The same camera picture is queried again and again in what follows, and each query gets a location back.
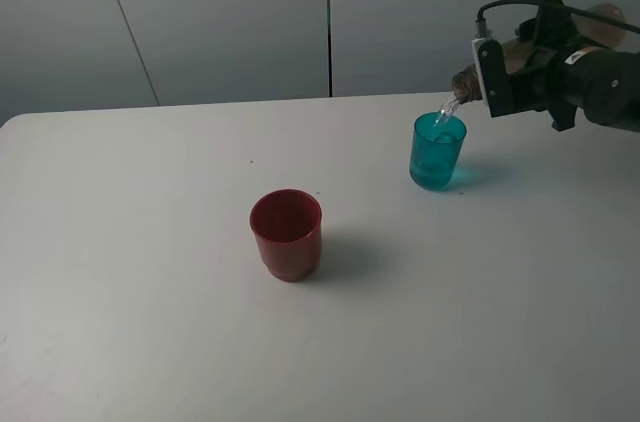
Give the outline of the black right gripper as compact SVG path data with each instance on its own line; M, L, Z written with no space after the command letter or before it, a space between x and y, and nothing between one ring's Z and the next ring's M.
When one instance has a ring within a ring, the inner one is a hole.
M521 5L537 12L516 28L515 40L507 44L513 114L548 112L555 131L572 129L578 107L568 101L565 77L576 59L595 49L595 42L580 36L576 8L563 0L524 0Z

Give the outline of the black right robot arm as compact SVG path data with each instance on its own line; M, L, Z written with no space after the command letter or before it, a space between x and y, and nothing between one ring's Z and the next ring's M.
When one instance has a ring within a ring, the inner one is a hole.
M623 12L600 3L582 15L571 13L563 0L539 3L531 28L520 28L526 43L522 65L508 71L509 88L495 98L494 115L546 112L552 126L575 126L581 111L591 123L627 131L639 130L639 54L622 50Z

